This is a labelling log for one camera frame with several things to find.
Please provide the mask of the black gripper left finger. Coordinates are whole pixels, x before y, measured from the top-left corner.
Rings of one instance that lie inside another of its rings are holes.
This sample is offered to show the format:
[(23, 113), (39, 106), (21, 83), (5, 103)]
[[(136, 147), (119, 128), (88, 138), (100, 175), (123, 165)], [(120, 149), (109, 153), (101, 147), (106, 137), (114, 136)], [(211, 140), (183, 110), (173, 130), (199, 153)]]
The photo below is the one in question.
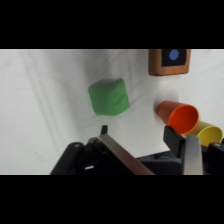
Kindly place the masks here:
[(129, 152), (127, 152), (108, 134), (107, 125), (103, 125), (101, 127), (98, 140), (102, 142), (134, 175), (153, 175), (153, 172), (151, 170), (147, 169), (142, 163), (136, 160)]

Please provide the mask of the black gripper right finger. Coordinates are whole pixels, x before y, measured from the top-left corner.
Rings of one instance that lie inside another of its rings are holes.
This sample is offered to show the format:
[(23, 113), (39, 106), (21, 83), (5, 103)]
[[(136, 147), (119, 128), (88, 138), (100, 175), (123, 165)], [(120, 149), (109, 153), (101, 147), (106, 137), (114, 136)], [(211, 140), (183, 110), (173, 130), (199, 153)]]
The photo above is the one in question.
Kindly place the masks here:
[(183, 137), (171, 126), (164, 128), (163, 141), (173, 155), (181, 160), (180, 173), (202, 175), (203, 160), (200, 139), (194, 135)]

